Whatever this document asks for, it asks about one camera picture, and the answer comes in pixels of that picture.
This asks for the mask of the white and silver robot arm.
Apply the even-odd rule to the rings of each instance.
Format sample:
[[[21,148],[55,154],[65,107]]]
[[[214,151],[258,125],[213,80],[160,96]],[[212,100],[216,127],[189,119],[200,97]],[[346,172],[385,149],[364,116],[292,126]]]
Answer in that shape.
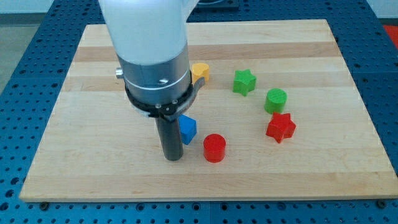
[[[151,117],[179,115],[195,100],[187,19],[198,0],[99,0],[131,103]]]

